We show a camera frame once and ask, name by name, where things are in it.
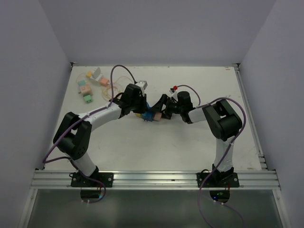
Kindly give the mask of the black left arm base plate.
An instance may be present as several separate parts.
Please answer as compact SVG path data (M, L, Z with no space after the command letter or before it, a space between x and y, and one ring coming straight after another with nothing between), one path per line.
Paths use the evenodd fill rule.
M94 176L84 177L79 172L73 172L69 174L71 178L71 187L85 187L85 188L94 188L101 187L102 185L97 181L104 184L106 188L111 188L113 186L114 174L112 172L99 172Z

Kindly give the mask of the dark blue cube socket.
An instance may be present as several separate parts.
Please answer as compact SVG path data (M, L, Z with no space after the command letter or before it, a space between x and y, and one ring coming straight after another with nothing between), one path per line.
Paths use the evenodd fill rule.
M153 117L154 117L154 112L145 112L145 113L141 114L141 118L144 121L152 122Z

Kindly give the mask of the pink cube socket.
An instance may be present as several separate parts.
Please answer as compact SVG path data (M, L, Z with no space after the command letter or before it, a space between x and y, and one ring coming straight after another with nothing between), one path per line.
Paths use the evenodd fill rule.
M92 93L92 88L91 88L91 86L88 85L88 84L85 84L85 85L83 85L83 86L80 86L80 87L79 87L79 90L80 90L80 94L81 94L82 96L87 96L87 95L92 95L92 94L93 94L93 93Z

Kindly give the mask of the green plug adapter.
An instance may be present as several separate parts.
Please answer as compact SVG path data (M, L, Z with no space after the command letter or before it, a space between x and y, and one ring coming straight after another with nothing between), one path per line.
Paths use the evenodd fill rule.
M91 103L93 101L92 96L90 94L83 96L85 103Z

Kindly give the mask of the salmon pink plug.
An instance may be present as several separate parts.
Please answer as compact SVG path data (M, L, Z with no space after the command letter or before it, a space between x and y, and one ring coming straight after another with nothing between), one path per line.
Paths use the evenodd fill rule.
M99 80L99 83L101 86L108 86L110 84L110 80L103 77Z

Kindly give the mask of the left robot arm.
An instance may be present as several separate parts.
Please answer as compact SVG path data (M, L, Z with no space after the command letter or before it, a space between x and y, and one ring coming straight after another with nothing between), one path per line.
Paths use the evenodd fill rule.
M101 181L99 169L87 152L91 133L130 112L142 114L147 111L146 87L146 81L129 84L121 95L117 95L98 109L82 114L69 112L64 116L53 143L69 157L71 164L82 174L82 181L87 186L92 187Z

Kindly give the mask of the small yellow plug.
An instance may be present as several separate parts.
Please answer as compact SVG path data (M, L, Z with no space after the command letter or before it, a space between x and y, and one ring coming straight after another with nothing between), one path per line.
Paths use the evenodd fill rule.
M93 73L92 73L91 71L88 71L88 72L86 73L86 77L92 78L92 77L93 77Z

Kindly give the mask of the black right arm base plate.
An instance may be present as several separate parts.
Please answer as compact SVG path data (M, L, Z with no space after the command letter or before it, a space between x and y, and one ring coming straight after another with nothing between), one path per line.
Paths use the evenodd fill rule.
M209 175L208 170L202 170L196 173L197 185L201 186L204 179ZM219 172L216 170L202 185L203 188L238 188L240 187L238 175L234 172L234 168L231 168L225 172Z

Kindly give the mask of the pink brown plug adapter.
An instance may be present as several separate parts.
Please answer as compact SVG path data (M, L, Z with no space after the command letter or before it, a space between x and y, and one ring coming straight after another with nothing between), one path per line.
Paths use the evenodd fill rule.
M161 113L155 113L154 116L153 116L153 120L154 121L160 121L161 117L162 117Z

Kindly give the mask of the aluminium table front rail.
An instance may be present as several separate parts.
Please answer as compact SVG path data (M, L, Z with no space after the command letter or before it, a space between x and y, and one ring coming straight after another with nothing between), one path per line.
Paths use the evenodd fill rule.
M107 171L106 187L110 190L197 190L202 178L196 171ZM31 189L95 190L87 183L77 184L72 171L35 171ZM237 171L219 185L204 184L205 190L277 190L275 171Z

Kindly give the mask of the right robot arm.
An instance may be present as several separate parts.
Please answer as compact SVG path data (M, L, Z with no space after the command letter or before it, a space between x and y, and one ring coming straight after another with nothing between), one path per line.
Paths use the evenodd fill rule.
M197 173L198 185L220 187L233 180L233 143L243 131L244 124L226 99L195 108L189 92L181 91L176 98L163 94L149 111L161 114L162 118L168 120L173 114L179 114L187 124L206 121L216 138L216 157L210 173Z

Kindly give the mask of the white charger block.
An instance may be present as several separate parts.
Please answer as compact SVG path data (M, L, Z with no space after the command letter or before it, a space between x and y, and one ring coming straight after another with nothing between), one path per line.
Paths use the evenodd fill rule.
M101 79L103 79L103 74L101 72L100 67L97 67L95 70L91 72L90 81L95 85L101 85Z

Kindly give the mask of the light teal plug adapter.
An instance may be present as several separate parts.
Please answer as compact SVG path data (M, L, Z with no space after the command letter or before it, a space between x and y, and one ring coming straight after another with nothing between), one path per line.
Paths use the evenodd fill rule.
M82 87L82 86L85 86L86 85L86 81L85 80L81 80L81 81L78 81L78 87Z

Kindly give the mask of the aluminium right side rail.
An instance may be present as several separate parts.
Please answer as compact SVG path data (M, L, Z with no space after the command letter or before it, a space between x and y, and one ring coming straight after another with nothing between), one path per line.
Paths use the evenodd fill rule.
M261 168L262 168L263 171L267 171L268 170L267 163L266 163L265 156L264 156L264 153L263 153L262 148L261 148L261 144L260 144L259 137L258 137L258 134L257 134L257 129L256 129L256 126L255 126L254 119L253 119L253 116L252 116L252 112L251 112L251 109L250 109L250 105L249 105L249 102L248 102L248 99L247 99L247 94L246 94L246 91L245 91L245 88L244 88L244 85L243 85L243 82L242 82L239 65L240 64L238 63L238 64L233 64L232 66L234 68L236 78L237 78L237 81L238 81L238 85L239 85L239 88L240 88L240 92L242 94L242 99L243 99L243 102L244 102L244 105L245 105L245 110L247 112L247 119L249 121L249 125L250 125L251 132L252 132L252 135L253 135L254 143L255 143L255 146L256 146L256 149L257 149L257 155L258 155L258 158L259 158L259 161L260 161L260 165L261 165Z

